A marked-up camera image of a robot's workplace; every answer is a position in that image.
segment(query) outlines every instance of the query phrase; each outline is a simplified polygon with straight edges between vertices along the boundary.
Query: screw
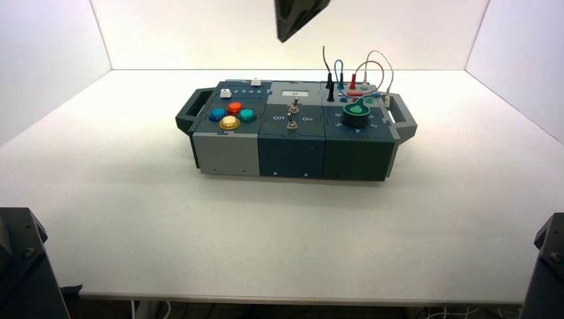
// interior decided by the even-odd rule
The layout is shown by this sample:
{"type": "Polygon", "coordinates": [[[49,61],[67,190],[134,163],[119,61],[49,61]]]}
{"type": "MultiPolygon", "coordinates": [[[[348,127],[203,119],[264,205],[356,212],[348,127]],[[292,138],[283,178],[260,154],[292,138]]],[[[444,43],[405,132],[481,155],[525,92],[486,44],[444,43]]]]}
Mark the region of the screw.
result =
{"type": "Polygon", "coordinates": [[[560,255],[558,253],[550,253],[550,259],[558,264],[561,262],[560,255]]]}
{"type": "Polygon", "coordinates": [[[29,257],[35,255],[35,249],[32,247],[27,247],[25,252],[23,252],[23,258],[28,259],[29,257]]]}

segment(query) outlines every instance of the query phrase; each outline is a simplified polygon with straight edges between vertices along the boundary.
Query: floor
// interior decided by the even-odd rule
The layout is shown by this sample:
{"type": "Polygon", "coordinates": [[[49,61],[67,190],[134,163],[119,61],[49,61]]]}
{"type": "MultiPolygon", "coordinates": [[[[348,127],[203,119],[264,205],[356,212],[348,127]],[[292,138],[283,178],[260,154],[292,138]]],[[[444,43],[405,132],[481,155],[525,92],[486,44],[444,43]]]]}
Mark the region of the floor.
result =
{"type": "MultiPolygon", "coordinates": [[[[65,297],[72,319],[129,319],[129,301],[81,300],[65,297]]],[[[168,319],[427,319],[443,318],[443,308],[403,308],[367,306],[293,306],[270,304],[210,304],[171,302],[172,311],[168,319]]],[[[166,314],[166,304],[161,302],[156,318],[166,314]]],[[[449,313],[465,314],[465,308],[449,308],[449,313]]],[[[465,318],[449,315],[447,318],[465,318]]],[[[467,319],[519,318],[519,307],[481,308],[468,315],[467,319]]]]}

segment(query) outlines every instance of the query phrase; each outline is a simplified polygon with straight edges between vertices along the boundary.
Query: white table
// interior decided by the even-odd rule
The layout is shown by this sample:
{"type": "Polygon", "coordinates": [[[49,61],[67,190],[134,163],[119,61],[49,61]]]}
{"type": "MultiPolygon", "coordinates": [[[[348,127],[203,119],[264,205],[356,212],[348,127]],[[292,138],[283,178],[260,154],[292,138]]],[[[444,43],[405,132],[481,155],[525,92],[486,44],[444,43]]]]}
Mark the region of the white table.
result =
{"type": "Polygon", "coordinates": [[[419,128],[385,182],[217,177],[174,116],[226,78],[114,71],[0,148],[0,204],[30,207],[86,298],[522,302],[564,210],[564,146],[464,71],[400,71],[419,128]]]}

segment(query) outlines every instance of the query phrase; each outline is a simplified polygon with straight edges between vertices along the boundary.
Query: control box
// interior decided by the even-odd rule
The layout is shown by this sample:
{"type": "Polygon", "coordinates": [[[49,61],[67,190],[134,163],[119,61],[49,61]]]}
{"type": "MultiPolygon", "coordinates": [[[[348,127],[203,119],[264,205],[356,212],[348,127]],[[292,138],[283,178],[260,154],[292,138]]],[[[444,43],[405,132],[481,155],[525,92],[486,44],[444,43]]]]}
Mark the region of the control box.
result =
{"type": "Polygon", "coordinates": [[[196,90],[176,124],[202,173],[383,181],[417,124],[398,94],[340,85],[226,80],[196,90]]]}

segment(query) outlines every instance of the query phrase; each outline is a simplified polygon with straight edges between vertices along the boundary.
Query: small white button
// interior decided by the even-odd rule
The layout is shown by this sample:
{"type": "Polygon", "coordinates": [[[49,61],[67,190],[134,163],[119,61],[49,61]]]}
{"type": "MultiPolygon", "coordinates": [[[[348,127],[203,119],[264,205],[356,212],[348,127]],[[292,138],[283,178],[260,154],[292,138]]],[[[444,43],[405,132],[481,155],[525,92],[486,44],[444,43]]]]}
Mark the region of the small white button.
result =
{"type": "Polygon", "coordinates": [[[222,88],[220,94],[220,98],[230,98],[231,97],[231,90],[228,88],[222,88]]]}

